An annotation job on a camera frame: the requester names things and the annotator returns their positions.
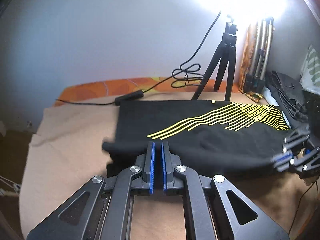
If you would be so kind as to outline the silver folded tripod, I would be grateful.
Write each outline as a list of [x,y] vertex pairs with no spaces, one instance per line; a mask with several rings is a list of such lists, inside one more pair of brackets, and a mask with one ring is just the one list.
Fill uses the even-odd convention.
[[272,17],[262,20],[257,25],[257,35],[251,65],[245,78],[245,93],[254,92],[260,94],[263,90],[273,31],[274,19]]

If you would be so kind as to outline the dark folded clothes stack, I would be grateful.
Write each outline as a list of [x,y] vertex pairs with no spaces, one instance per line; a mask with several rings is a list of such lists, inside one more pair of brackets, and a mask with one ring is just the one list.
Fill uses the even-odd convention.
[[303,87],[297,80],[286,74],[271,71],[266,72],[265,86],[293,129],[302,123],[308,123]]

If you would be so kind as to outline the black mini tripod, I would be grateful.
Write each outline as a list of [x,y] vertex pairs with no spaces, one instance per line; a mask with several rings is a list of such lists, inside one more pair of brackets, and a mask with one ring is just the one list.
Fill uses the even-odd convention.
[[217,76],[214,83],[214,91],[217,92],[221,86],[223,76],[226,69],[228,69],[227,85],[225,93],[225,101],[230,101],[233,81],[235,75],[235,63],[236,63],[236,32],[237,27],[233,23],[233,19],[226,23],[225,32],[222,35],[222,40],[218,45],[209,65],[206,69],[204,77],[202,78],[200,85],[196,92],[193,94],[192,100],[197,100],[208,83],[215,68],[218,67]]

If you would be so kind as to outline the green white striped pillow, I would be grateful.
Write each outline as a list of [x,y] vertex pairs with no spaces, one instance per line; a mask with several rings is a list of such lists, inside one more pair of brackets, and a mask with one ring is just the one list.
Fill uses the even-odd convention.
[[308,47],[302,69],[300,84],[303,89],[313,94],[320,94],[320,63],[319,52],[312,45]]

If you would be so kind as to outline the orange patterned bedsheet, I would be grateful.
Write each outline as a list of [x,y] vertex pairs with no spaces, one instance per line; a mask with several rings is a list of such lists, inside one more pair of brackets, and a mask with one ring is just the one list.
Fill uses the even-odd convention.
[[119,79],[119,80],[106,80],[92,83],[84,83],[65,88],[58,99],[55,101],[54,106],[61,106],[65,101],[82,102],[86,100],[104,98],[104,97],[117,97],[123,94],[128,94],[136,90],[151,89],[147,94],[152,93],[171,93],[171,92],[195,92],[195,86],[181,87],[184,83],[178,82],[175,86],[171,87],[171,81],[165,81],[157,87],[153,87],[158,82],[162,81],[162,77],[141,77],[132,79]]

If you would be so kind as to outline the black pants with yellow lines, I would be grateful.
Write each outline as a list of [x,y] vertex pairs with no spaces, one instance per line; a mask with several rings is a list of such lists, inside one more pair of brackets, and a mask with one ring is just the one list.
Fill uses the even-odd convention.
[[175,100],[120,105],[114,141],[104,141],[115,168],[134,161],[147,145],[167,142],[183,165],[203,176],[255,176],[272,168],[291,132],[279,107],[250,103]]

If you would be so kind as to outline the beige blanket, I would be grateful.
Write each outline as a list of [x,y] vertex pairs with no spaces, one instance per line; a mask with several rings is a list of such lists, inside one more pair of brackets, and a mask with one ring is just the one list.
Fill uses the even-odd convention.
[[[114,138],[116,106],[106,98],[88,105],[44,110],[29,144],[20,192],[23,236],[96,175],[105,175],[111,158],[101,149]],[[291,239],[319,239],[319,185],[308,187],[299,176],[279,173],[231,182],[290,233]],[[156,191],[134,202],[132,239],[185,239],[182,200]]]

